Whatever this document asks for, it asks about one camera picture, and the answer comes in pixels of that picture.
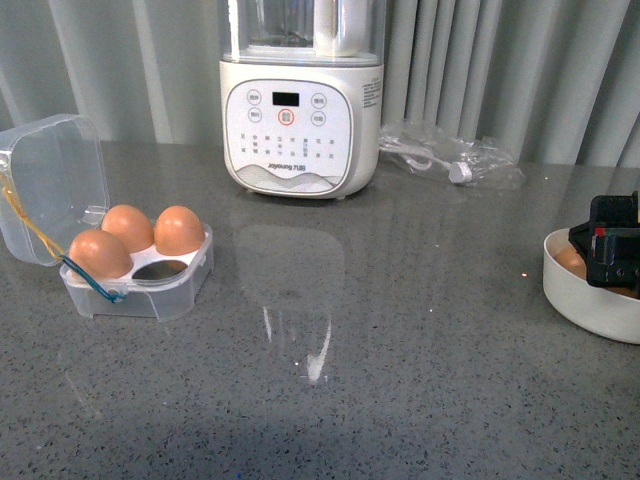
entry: gray curtain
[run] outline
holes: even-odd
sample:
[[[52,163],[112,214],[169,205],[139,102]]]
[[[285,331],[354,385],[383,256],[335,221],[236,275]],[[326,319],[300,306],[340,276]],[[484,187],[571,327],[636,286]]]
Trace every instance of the gray curtain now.
[[[103,140],[221,143],[218,1],[1,3],[1,130],[81,113]],[[638,0],[388,0],[386,71],[384,121],[640,166]]]
[[[640,2],[395,0],[384,121],[521,161],[640,166]]]

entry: plastic egg holder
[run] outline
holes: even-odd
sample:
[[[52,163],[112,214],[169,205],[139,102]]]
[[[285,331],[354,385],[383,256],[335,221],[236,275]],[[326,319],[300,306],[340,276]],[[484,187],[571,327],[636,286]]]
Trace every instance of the plastic egg holder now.
[[[49,238],[68,249],[83,230],[99,228],[109,209],[100,143],[91,122],[78,115],[56,115],[0,133],[0,173],[12,184],[29,218]],[[195,304],[195,297],[213,269],[211,227],[203,224],[205,241],[195,252],[169,257],[155,246],[132,254],[134,266],[118,279],[99,280],[107,291],[125,296],[112,303],[72,274],[60,269],[80,315],[119,315],[178,318]],[[18,259],[53,266],[40,238],[0,195],[0,230],[9,251]],[[185,263],[184,270],[159,280],[137,280],[135,272],[163,260]]]

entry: plastic bag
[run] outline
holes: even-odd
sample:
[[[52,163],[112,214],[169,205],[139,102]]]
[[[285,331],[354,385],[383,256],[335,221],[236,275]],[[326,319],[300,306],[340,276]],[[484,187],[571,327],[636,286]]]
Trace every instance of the plastic bag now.
[[[380,130],[379,148],[414,175],[466,187],[515,190],[525,181],[513,155],[497,140],[467,142],[437,126],[409,120]]]

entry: button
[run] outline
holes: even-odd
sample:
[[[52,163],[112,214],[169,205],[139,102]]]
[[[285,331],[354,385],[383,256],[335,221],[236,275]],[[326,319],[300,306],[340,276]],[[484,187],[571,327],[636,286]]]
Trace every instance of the button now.
[[[249,120],[251,120],[253,123],[258,123],[260,120],[262,120],[262,112],[259,108],[254,107],[249,110]]]
[[[325,97],[321,93],[316,93],[313,97],[311,97],[311,105],[313,108],[324,108],[327,104],[327,97]]]
[[[257,90],[249,90],[247,100],[251,105],[258,105],[262,101],[262,95],[260,95],[260,92]]]
[[[291,125],[294,120],[293,112],[288,108],[283,108],[278,112],[278,120],[282,125]]]
[[[327,121],[327,117],[322,112],[313,112],[311,115],[311,123],[313,123],[316,127],[321,127]]]

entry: red button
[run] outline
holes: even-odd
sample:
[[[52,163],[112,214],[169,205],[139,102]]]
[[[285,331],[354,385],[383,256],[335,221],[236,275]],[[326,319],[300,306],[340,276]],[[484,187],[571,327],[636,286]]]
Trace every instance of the red button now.
[[[278,112],[278,120],[282,125],[291,125],[294,119],[293,112],[288,108],[283,108]]]

